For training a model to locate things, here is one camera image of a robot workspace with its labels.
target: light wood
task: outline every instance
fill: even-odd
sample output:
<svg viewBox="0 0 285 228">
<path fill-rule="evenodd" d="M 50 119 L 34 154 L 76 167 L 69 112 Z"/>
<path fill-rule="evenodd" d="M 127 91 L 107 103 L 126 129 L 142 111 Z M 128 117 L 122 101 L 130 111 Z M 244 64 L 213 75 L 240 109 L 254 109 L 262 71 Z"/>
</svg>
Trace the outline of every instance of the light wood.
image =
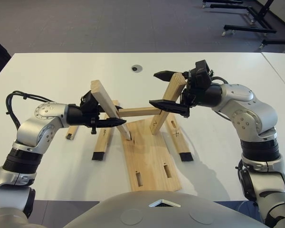
<svg viewBox="0 0 285 228">
<path fill-rule="evenodd" d="M 78 126 L 70 126 L 66 133 L 66 139 L 73 140 L 78 130 Z"/>
<path fill-rule="evenodd" d="M 186 85 L 186 80 L 181 73 L 173 74 L 169 82 L 169 85 L 166 89 L 166 92 L 163 96 L 163 99 L 176 101 L 178 97 L 181 95 L 181 92 L 183 88 L 185 87 L 185 85 Z M 167 118 L 168 114 L 169 114 L 168 112 L 161 111 L 160 114 L 155 115 L 153 117 L 151 125 L 150 125 L 152 134 L 158 133 L 163 123 L 165 122 L 165 119 Z"/>
<path fill-rule="evenodd" d="M 161 110 L 155 107 L 146 108 L 124 108 L 119 109 L 118 114 L 120 117 L 141 116 L 141 115 L 157 115 Z"/>
<path fill-rule="evenodd" d="M 117 100 L 112 101 L 114 105 L 119 105 Z M 104 115 L 104 119 L 109 118 L 108 114 Z M 112 127 L 103 127 L 99 130 L 96 146 L 94 152 L 106 152 L 107 146 L 110 142 Z"/>
<path fill-rule="evenodd" d="M 120 118 L 116 107 L 99 80 L 91 82 L 91 93 L 109 117 Z M 117 129 L 127 140 L 131 140 L 130 132 L 125 124 L 117 126 Z"/>
<path fill-rule="evenodd" d="M 181 189 L 174 163 L 159 132 L 152 135 L 151 118 L 127 123 L 132 140 L 122 137 L 132 191 Z"/>
<path fill-rule="evenodd" d="M 167 130 L 170 133 L 170 137 L 173 140 L 177 153 L 190 152 L 184 135 L 181 132 L 180 126 L 178 125 L 173 113 L 170 113 L 167 116 L 165 123 Z"/>
</svg>

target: black cable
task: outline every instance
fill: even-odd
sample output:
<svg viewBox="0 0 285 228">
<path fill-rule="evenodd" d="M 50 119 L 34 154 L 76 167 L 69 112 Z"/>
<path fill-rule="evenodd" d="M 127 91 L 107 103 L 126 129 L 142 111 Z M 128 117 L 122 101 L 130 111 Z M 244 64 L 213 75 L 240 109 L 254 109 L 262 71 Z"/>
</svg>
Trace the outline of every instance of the black cable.
<svg viewBox="0 0 285 228">
<path fill-rule="evenodd" d="M 214 111 L 216 114 L 218 114 L 220 117 L 223 117 L 225 120 L 231 121 L 229 118 L 223 116 L 221 113 Z"/>
<path fill-rule="evenodd" d="M 217 76 L 216 76 L 216 77 L 212 77 L 211 80 L 212 80 L 212 81 L 214 81 L 214 80 L 220 80 L 220 81 L 222 81 L 224 84 L 229 84 L 228 81 L 225 80 L 225 79 L 223 79 L 222 77 L 217 77 Z M 223 116 L 221 113 L 219 113 L 219 112 L 215 112 L 215 113 L 218 114 L 220 117 L 223 117 L 225 120 L 231 121 L 229 118 Z"/>
<path fill-rule="evenodd" d="M 7 95 L 6 97 L 6 100 L 5 100 L 5 105 L 6 105 L 6 108 L 7 108 L 7 112 L 6 114 L 7 115 L 10 115 L 12 121 L 14 122 L 17 130 L 19 129 L 20 127 L 20 122 L 18 120 L 18 118 L 15 116 L 14 112 L 13 112 L 13 108 L 12 108 L 12 99 L 13 99 L 13 96 L 22 96 L 23 99 L 32 99 L 32 100 L 36 100 L 36 101 L 41 101 L 41 102 L 51 102 L 51 100 L 45 98 L 45 97 L 42 97 L 42 96 L 39 96 L 39 95 L 34 95 L 34 94 L 26 94 L 22 91 L 14 91 L 12 92 L 11 94 Z"/>
<path fill-rule="evenodd" d="M 226 81 L 226 80 L 223 79 L 222 77 L 217 77 L 217 76 L 216 76 L 216 77 L 212 77 L 211 80 L 212 80 L 212 81 L 214 81 L 214 80 L 220 80 L 220 81 L 222 81 L 224 84 L 229 84 L 228 81 Z"/>
</svg>

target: handwritten mark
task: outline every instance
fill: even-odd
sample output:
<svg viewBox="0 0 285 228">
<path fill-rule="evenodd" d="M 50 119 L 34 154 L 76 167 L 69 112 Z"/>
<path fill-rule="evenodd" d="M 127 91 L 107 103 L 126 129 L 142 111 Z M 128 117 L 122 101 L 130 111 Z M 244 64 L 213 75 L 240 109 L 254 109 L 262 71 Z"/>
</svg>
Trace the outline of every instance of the handwritten mark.
<svg viewBox="0 0 285 228">
<path fill-rule="evenodd" d="M 178 131 L 175 131 L 175 133 L 174 133 L 175 137 L 179 136 L 179 134 L 180 133 Z"/>
</svg>

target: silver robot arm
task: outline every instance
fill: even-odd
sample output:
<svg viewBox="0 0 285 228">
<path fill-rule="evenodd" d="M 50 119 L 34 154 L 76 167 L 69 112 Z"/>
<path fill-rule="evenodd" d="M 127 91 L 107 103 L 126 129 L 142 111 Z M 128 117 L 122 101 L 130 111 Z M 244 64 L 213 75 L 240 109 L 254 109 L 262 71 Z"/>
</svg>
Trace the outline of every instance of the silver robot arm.
<svg viewBox="0 0 285 228">
<path fill-rule="evenodd" d="M 285 171 L 274 127 L 277 114 L 245 86 L 220 87 L 221 102 L 212 109 L 229 117 L 241 140 L 237 168 L 243 193 L 258 204 L 265 225 L 285 228 Z"/>
<path fill-rule="evenodd" d="M 190 108 L 211 107 L 225 114 L 235 127 L 243 150 L 236 167 L 243 193 L 258 204 L 265 225 L 285 227 L 285 171 L 279 153 L 275 125 L 275 110 L 259 101 L 247 87 L 230 85 L 221 77 L 214 77 L 205 60 L 195 63 L 196 68 L 182 73 L 187 79 L 180 96 L 180 104 L 167 100 L 150 103 L 166 112 L 189 117 Z M 170 81 L 175 72 L 161 71 L 154 76 Z M 214 83 L 221 80 L 224 84 Z"/>
<path fill-rule="evenodd" d="M 34 116 L 19 127 L 17 139 L 0 167 L 0 228 L 20 228 L 28 223 L 35 198 L 35 190 L 29 186 L 34 183 L 42 156 L 60 128 L 84 125 L 96 134 L 97 127 L 125 123 L 118 118 L 99 120 L 100 112 L 104 111 L 89 91 L 81 98 L 80 107 L 55 102 L 39 105 Z"/>
<path fill-rule="evenodd" d="M 36 170 L 60 128 L 68 127 L 68 105 L 48 102 L 35 110 L 17 131 L 17 139 L 0 167 L 0 209 L 14 208 L 28 217 L 32 212 Z"/>
</svg>

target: wooden leg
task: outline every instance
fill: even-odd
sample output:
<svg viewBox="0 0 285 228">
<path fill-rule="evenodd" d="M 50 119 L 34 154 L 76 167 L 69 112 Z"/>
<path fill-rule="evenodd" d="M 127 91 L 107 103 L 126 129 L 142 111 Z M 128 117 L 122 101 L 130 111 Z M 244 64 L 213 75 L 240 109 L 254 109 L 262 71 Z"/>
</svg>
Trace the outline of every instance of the wooden leg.
<svg viewBox="0 0 285 228">
<path fill-rule="evenodd" d="M 184 89 L 185 85 L 186 80 L 184 76 L 181 73 L 175 73 L 169 82 L 168 88 L 166 89 L 163 99 L 176 101 L 181 95 L 181 92 Z M 160 130 L 168 114 L 169 113 L 165 111 L 161 111 L 160 114 L 155 115 L 153 117 L 150 125 L 152 134 L 156 134 Z"/>
<path fill-rule="evenodd" d="M 112 102 L 114 105 L 119 105 L 119 102 L 116 100 Z M 109 118 L 108 114 L 105 114 L 104 117 L 104 119 Z M 112 127 L 104 127 L 100 129 L 92 160 L 102 161 L 104 159 L 104 155 L 111 139 L 112 131 Z"/>
<path fill-rule="evenodd" d="M 99 80 L 91 82 L 91 93 L 109 117 L 120 118 L 116 107 Z M 127 140 L 131 140 L 130 132 L 125 124 L 117 126 L 117 129 Z"/>
<path fill-rule="evenodd" d="M 176 122 L 174 114 L 170 113 L 167 116 L 165 122 L 167 130 L 170 133 L 170 137 L 173 140 L 176 151 L 180 155 L 182 162 L 193 161 L 192 154 L 190 153 L 187 142 L 184 138 L 183 133 L 181 132 L 180 126 Z"/>
<path fill-rule="evenodd" d="M 66 139 L 73 140 L 77 132 L 78 126 L 70 126 L 66 133 Z"/>
</svg>

